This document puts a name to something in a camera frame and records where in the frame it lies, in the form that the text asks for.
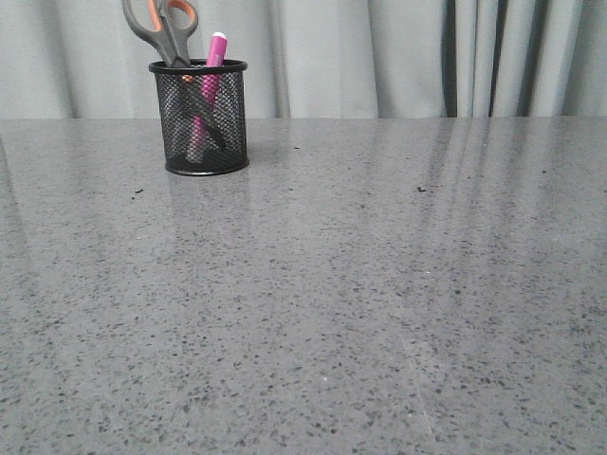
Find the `pink marker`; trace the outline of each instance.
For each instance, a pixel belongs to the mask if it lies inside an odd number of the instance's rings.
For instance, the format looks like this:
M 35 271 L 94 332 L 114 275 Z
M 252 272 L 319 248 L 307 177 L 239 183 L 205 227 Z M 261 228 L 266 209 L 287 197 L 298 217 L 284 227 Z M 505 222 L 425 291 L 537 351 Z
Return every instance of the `pink marker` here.
M 226 35 L 220 31 L 216 31 L 211 38 L 211 47 L 205 66 L 221 66 L 224 62 L 227 46 L 228 40 L 226 39 Z M 214 107 L 215 102 L 217 101 L 217 92 L 219 91 L 220 81 L 220 74 L 207 74 L 202 77 L 202 86 L 200 90 L 202 91 L 202 96 L 205 97 L 211 108 Z M 204 138 L 207 135 L 204 121 L 200 116 L 194 116 L 193 128 L 193 140 L 190 144 L 190 149 L 186 154 L 186 159 L 191 163 L 200 163 L 202 162 L 203 156 L 199 152 L 199 149 L 204 143 Z
M 227 45 L 228 40 L 226 39 L 226 35 L 220 31 L 214 32 L 211 38 L 211 47 L 209 49 L 209 56 L 207 57 L 207 63 L 205 66 L 221 66 L 224 62 L 224 57 L 226 56 Z M 220 80 L 221 76 L 219 74 L 209 74 L 204 77 L 202 94 L 205 96 L 211 106 L 215 105 Z

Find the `scissors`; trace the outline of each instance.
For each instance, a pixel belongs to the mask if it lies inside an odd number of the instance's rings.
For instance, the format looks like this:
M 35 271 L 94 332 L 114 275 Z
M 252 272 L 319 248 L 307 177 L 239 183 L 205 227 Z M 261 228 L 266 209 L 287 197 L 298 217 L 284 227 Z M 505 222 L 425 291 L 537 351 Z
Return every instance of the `scissors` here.
M 148 11 L 154 30 L 142 26 L 133 12 L 132 0 L 122 0 L 126 22 L 143 41 L 151 44 L 160 54 L 164 63 L 171 68 L 190 67 L 188 38 L 198 27 L 198 13 L 187 0 L 148 0 Z M 185 27 L 177 25 L 171 17 L 171 9 L 181 9 L 190 22 Z
M 152 18 L 154 30 L 142 26 L 133 12 L 132 0 L 122 0 L 124 17 L 129 27 L 143 41 L 151 44 L 160 54 L 164 63 L 171 68 L 190 68 L 190 55 L 188 53 L 188 38 L 198 27 L 198 13 L 187 0 L 148 0 L 148 11 Z M 190 22 L 185 27 L 180 27 L 171 17 L 171 9 L 181 9 L 186 13 Z M 204 121 L 205 130 L 209 133 L 220 149 L 227 147 L 219 126 L 212 115 L 212 106 L 200 97 L 200 82 L 194 82 L 192 78 L 183 76 L 179 85 L 179 95 L 176 102 L 183 103 L 191 115 L 193 122 Z

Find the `pen holder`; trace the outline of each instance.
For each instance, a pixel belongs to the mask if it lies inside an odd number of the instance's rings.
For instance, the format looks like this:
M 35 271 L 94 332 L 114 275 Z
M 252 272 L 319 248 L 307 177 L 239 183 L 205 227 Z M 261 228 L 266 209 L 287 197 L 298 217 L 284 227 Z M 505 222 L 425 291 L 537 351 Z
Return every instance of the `pen holder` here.
M 231 173 L 248 165 L 243 71 L 245 62 L 206 67 L 150 64 L 164 140 L 166 169 L 184 175 Z

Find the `table surface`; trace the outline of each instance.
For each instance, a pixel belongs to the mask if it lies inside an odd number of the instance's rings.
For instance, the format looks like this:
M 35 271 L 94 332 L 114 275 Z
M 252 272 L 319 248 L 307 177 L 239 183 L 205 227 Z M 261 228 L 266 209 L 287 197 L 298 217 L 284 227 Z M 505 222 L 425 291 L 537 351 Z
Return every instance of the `table surface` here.
M 605 453 L 607 118 L 0 137 L 0 452 Z

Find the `black mesh pen holder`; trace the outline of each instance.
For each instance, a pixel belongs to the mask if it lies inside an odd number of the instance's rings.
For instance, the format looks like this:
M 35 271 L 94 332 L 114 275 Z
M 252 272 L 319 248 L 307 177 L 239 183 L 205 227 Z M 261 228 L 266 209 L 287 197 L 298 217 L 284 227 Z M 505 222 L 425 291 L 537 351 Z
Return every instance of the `black mesh pen holder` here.
M 245 62 L 225 60 L 191 68 L 150 64 L 164 140 L 166 169 L 184 175 L 231 173 L 248 165 L 245 129 Z

